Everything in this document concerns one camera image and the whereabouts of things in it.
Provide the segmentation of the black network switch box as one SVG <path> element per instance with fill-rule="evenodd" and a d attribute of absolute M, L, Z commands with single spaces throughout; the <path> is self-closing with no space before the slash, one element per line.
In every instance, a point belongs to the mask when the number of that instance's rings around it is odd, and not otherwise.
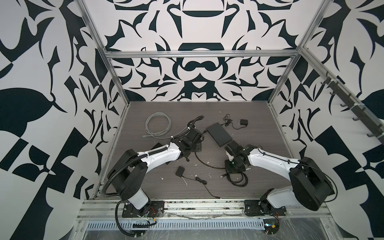
<path fill-rule="evenodd" d="M 233 138 L 219 123 L 214 123 L 213 125 L 207 127 L 206 130 L 215 140 L 219 147 L 223 147 L 224 145 L 228 144 L 233 140 Z"/>

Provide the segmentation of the black wall power adapter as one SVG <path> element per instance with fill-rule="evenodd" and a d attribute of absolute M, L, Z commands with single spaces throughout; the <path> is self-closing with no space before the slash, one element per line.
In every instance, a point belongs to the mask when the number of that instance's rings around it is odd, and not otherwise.
<path fill-rule="evenodd" d="M 240 129 L 243 129 L 243 128 L 246 128 L 249 124 L 249 121 L 248 120 L 245 120 L 245 119 L 240 119 L 237 123 L 238 125 L 235 126 L 234 124 L 234 121 L 231 119 L 231 115 L 230 114 L 226 114 L 224 117 L 223 117 L 223 125 L 225 127 L 228 127 L 228 126 L 231 126 L 233 129 L 235 130 L 240 130 Z"/>

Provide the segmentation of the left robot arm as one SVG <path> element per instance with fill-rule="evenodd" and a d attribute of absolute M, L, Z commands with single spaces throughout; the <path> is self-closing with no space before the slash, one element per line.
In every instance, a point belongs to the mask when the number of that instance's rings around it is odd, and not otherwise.
<path fill-rule="evenodd" d="M 146 174 L 163 164 L 182 158 L 188 161 L 190 154 L 195 152 L 197 145 L 204 140 L 204 134 L 195 127 L 195 123 L 203 119 L 204 116 L 198 116 L 188 122 L 187 129 L 176 136 L 172 136 L 165 145 L 145 152 L 127 150 L 110 170 L 101 190 L 101 195 L 107 198 L 120 198 L 115 207 L 115 221 L 118 229 L 124 235 L 128 237 L 139 236 L 138 232 L 124 230 L 119 223 L 120 204 L 132 205 L 141 217 L 148 213 L 151 201 L 142 189 Z"/>

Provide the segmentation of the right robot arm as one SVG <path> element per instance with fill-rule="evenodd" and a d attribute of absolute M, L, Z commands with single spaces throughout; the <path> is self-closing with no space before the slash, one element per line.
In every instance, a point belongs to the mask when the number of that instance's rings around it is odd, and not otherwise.
<path fill-rule="evenodd" d="M 261 147 L 240 146 L 231 141 L 225 146 L 228 174 L 244 173 L 247 167 L 262 168 L 290 182 L 279 189 L 267 190 L 256 206 L 256 213 L 272 215 L 285 207 L 304 207 L 317 211 L 327 197 L 337 195 L 333 180 L 311 158 L 292 159 L 264 151 Z"/>

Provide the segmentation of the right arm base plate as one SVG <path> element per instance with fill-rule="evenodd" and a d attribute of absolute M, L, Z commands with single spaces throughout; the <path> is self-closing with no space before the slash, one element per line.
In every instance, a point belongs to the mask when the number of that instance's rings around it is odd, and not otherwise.
<path fill-rule="evenodd" d="M 286 215 L 286 208 L 274 208 L 267 200 L 261 201 L 261 200 L 245 200 L 244 201 L 245 208 L 244 213 L 246 216 L 249 217 L 256 217 L 256 216 L 273 216 L 273 217 L 279 217 L 279 216 L 285 216 Z"/>

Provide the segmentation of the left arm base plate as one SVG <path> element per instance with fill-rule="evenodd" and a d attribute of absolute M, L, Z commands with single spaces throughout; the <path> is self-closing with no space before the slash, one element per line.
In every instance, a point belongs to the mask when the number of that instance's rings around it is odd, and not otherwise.
<path fill-rule="evenodd" d="M 123 208 L 123 218 L 155 218 L 163 213 L 164 201 L 149 201 L 142 209 L 136 209 L 132 204 L 125 203 Z"/>

